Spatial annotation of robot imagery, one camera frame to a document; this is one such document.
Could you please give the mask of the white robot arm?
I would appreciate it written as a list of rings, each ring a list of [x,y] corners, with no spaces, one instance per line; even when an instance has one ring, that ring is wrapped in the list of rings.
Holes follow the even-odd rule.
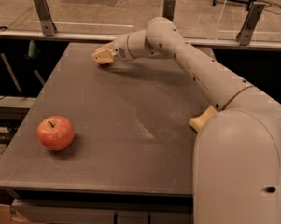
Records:
[[[99,64],[172,58],[210,107],[190,120],[193,224],[281,224],[281,104],[188,43],[168,19],[98,48]]]

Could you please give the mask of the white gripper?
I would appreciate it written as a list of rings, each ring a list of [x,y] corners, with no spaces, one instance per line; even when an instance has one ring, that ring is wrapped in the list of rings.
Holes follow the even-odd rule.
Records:
[[[113,63],[115,57],[121,61],[130,61],[131,55],[128,51],[128,34],[123,34],[117,37],[112,43],[106,43],[96,49],[91,55],[92,59],[98,64]]]

